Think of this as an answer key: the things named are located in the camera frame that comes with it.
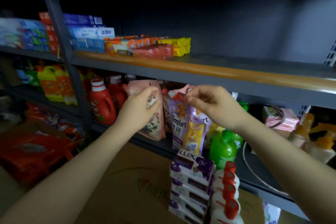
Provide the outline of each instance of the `purple pouch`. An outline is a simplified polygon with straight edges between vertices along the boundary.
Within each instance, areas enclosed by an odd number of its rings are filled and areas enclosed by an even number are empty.
[[[169,101],[170,121],[173,132],[173,149],[202,155],[206,125],[196,109],[184,102],[185,94],[177,93]]]

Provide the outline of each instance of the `shelf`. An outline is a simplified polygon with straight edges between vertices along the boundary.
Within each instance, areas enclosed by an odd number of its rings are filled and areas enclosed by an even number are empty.
[[[336,109],[336,69],[327,65],[185,55],[172,61],[75,51],[73,65]]]
[[[50,52],[36,52],[36,51],[29,51],[29,50],[18,49],[18,48],[7,47],[7,46],[0,46],[0,52],[17,54],[17,55],[22,55],[22,56],[27,56],[27,57],[37,58],[37,59],[46,59],[46,60],[61,62],[57,59],[57,55],[52,54]]]
[[[91,129],[99,133],[104,133],[108,127],[109,126],[107,125],[103,125],[94,121]],[[130,142],[141,148],[144,148],[171,160],[173,160],[177,154],[177,150],[172,149],[172,138],[171,134],[169,133],[167,133],[167,138],[164,138],[158,142],[150,140],[136,133],[130,139]],[[261,179],[263,179],[265,182],[275,187],[276,189],[281,190],[275,178],[271,175],[271,173],[267,170],[267,168],[263,165],[263,163],[258,159],[256,155],[251,154],[248,150],[246,150],[245,157],[250,167]],[[234,162],[237,165],[236,174],[240,179],[241,189],[246,190],[256,196],[259,196],[263,200],[263,202],[275,205],[301,218],[307,219],[305,214],[290,197],[282,195],[272,190],[271,188],[268,188],[251,173],[243,160],[242,149],[237,153],[237,157]]]
[[[5,92],[9,95],[29,101],[38,106],[44,107],[49,111],[58,114],[62,118],[67,118],[68,120],[82,124],[81,113],[78,106],[66,105],[60,102],[49,101],[43,92],[30,89],[26,86],[16,86],[8,88]]]

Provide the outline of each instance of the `cable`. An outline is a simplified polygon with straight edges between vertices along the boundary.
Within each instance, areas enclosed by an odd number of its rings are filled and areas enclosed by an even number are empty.
[[[276,106],[272,106],[272,108],[276,111],[277,115],[278,115],[279,118],[280,118],[280,121],[279,121],[277,124],[275,124],[275,125],[273,125],[273,126],[271,126],[271,127],[269,127],[269,128],[275,128],[275,127],[279,126],[280,124],[282,124],[282,123],[285,121],[285,114],[284,114],[283,110],[281,110],[279,107],[276,107]],[[274,190],[274,191],[276,191],[276,192],[279,192],[279,193],[281,193],[281,194],[283,194],[283,195],[288,196],[288,194],[287,194],[286,192],[277,190],[276,188],[274,188],[274,187],[272,187],[271,185],[269,185],[269,184],[267,184],[266,182],[264,182],[264,181],[263,181],[258,175],[256,175],[256,173],[251,169],[251,167],[249,166],[249,164],[247,163],[246,158],[245,158],[246,144],[247,144],[247,143],[245,142],[245,143],[244,143],[244,146],[243,146],[243,159],[244,159],[244,162],[245,162],[247,168],[251,171],[251,173],[252,173],[255,177],[257,177],[257,179],[258,179],[259,181],[261,181],[263,184],[265,184],[267,187],[271,188],[272,190]]]

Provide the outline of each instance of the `pink package on top shelf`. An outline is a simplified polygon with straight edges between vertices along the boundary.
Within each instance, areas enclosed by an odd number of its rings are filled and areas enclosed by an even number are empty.
[[[162,100],[162,94],[160,85],[156,80],[136,80],[130,81],[126,87],[127,94],[135,95],[140,93],[147,87],[154,86],[158,88],[158,91],[152,95],[147,101],[147,108],[151,107],[157,100]],[[165,124],[163,121],[163,108],[162,106],[157,110],[147,125],[138,131],[138,133],[148,137],[149,139],[160,141],[162,138],[166,138]]]
[[[285,120],[277,126],[276,129],[292,132],[295,129],[296,124],[299,122],[299,119],[291,109],[281,108],[281,110],[283,111]],[[271,127],[281,120],[275,109],[269,106],[264,106],[262,110],[262,119],[267,127]]]

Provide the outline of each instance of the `person's left hand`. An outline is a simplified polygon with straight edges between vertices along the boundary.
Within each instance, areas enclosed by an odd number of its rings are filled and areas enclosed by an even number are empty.
[[[148,87],[137,95],[129,96],[121,108],[115,123],[118,126],[123,126],[124,129],[131,131],[133,134],[146,126],[162,106],[162,101],[157,100],[147,109],[147,102],[152,99],[153,94],[157,93],[158,90],[157,87]]]

